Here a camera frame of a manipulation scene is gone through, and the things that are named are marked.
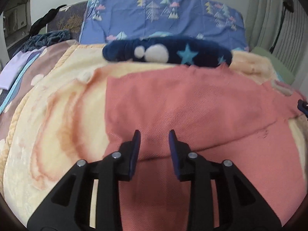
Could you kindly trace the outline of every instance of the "purple fabric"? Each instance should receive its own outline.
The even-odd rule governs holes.
[[[4,67],[0,73],[0,89],[9,90],[13,83],[15,82],[16,77],[19,75],[21,70],[27,63],[28,58],[32,54],[38,54],[42,52],[46,47],[40,49],[35,49],[33,51],[28,51],[26,53],[18,52]]]

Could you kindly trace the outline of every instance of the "green fabric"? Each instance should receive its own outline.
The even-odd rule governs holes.
[[[294,82],[295,76],[284,66],[281,61],[279,61],[270,52],[264,50],[263,48],[255,47],[252,50],[252,53],[269,58],[274,66],[274,69],[283,78],[283,81],[285,83],[291,85]]]

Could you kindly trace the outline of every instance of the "pink fabric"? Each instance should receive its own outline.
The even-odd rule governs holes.
[[[186,230],[189,183],[174,175],[168,132],[206,159],[231,159],[285,224],[306,195],[287,119],[300,95],[285,97],[226,66],[177,66],[109,78],[106,154],[141,131],[136,174],[120,183],[124,230]]]

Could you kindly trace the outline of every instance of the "dark blue pillow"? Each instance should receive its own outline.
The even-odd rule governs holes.
[[[168,36],[113,41],[103,48],[107,61],[142,61],[218,67],[231,64],[232,53],[213,41]]]

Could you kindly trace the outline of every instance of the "black cable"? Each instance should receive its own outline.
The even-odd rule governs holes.
[[[282,12],[282,15],[281,15],[281,21],[280,21],[280,27],[279,27],[278,35],[277,35],[277,37],[276,37],[276,40],[275,40],[273,46],[272,46],[272,47],[270,48],[270,50],[269,50],[271,54],[274,52],[274,49],[275,49],[276,44],[277,44],[277,42],[278,42],[279,35],[280,35],[280,33],[281,33],[283,21],[284,21],[284,19],[285,19],[285,11],[286,11],[286,7],[285,7],[285,9],[284,9],[284,11]]]

